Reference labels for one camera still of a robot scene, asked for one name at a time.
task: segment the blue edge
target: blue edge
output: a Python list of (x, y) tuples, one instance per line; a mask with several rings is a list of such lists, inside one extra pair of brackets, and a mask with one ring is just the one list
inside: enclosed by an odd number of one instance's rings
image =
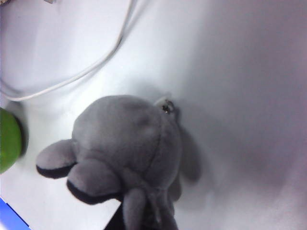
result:
[(29, 225), (0, 198), (0, 223), (7, 230), (30, 230)]

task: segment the white cord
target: white cord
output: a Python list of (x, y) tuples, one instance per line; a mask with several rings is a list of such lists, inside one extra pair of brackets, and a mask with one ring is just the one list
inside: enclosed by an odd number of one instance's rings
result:
[(106, 55), (106, 56), (103, 56), (101, 57), (100, 59), (98, 59), (96, 62), (94, 62), (92, 65), (90, 65), (89, 67), (85, 68), (84, 70), (82, 70), (80, 73), (76, 74), (75, 76), (67, 79), (67, 80), (64, 80), (58, 84), (55, 84), (55, 85), (52, 85), (44, 90), (41, 90), (41, 91), (38, 91), (38, 92), (35, 92), (33, 94), (30, 94), (30, 95), (27, 95), (27, 96), (22, 96), (22, 97), (12, 97), (12, 96), (9, 96), (7, 93), (3, 92), (2, 89), (0, 89), (1, 93), (9, 100), (11, 101), (15, 101), (15, 102), (20, 102), (20, 101), (25, 101), (25, 100), (28, 100), (28, 99), (31, 99), (31, 98), (34, 98), (34, 97), (38, 97), (40, 95), (43, 95), (45, 93), (48, 93), (50, 91), (53, 91), (53, 90), (56, 90), (58, 88), (61, 88), (67, 84), (70, 84), (82, 77), (84, 77), (86, 74), (90, 73), (91, 71), (93, 71), (94, 69), (96, 69), (97, 67), (103, 65), (105, 62), (107, 62), (112, 56), (113, 54), (117, 51), (122, 39), (123, 39), (123, 35), (124, 35), (124, 31), (128, 25), (128, 22), (129, 22), (129, 18), (130, 18), (130, 14), (132, 13), (132, 6), (133, 6), (133, 2), (134, 0), (130, 0), (130, 3), (129, 3), (129, 7), (128, 7), (128, 10), (127, 10), (127, 13), (126, 13), (126, 17), (125, 17), (125, 20), (123, 22), (123, 25), (121, 27), (121, 30), (118, 34), (118, 37), (117, 37), (117, 40), (116, 40), (116, 43), (114, 44), (113, 48), (111, 49), (111, 51)]

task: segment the stuffed animal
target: stuffed animal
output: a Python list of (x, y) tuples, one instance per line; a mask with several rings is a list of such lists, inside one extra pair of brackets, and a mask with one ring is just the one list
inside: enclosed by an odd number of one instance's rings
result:
[(173, 110), (166, 99), (98, 99), (76, 119), (71, 139), (38, 155), (36, 168), (45, 177), (67, 176), (68, 189), (87, 204), (121, 201), (126, 230), (177, 230), (167, 193), (181, 157)]

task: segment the green ball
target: green ball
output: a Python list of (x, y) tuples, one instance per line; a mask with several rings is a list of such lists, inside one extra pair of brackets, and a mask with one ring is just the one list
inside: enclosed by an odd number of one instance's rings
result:
[(3, 173), (20, 156), (22, 138), (16, 119), (2, 108), (0, 109), (0, 142), (0, 173)]

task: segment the white table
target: white table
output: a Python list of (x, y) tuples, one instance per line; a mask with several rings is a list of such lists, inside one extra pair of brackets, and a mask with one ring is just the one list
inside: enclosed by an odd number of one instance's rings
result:
[[(1, 8), (1, 75), (22, 92), (66, 79), (107, 52), (128, 2), (14, 0)], [(307, 228), (307, 2), (139, 1), (116, 55), (91, 78), (9, 109), (26, 154), (1, 196), (33, 230), (101, 230), (119, 203), (75, 199), (35, 170), (95, 99), (171, 94), (188, 145), (173, 193), (181, 230)], [(2, 99), (2, 106), (7, 102)]]

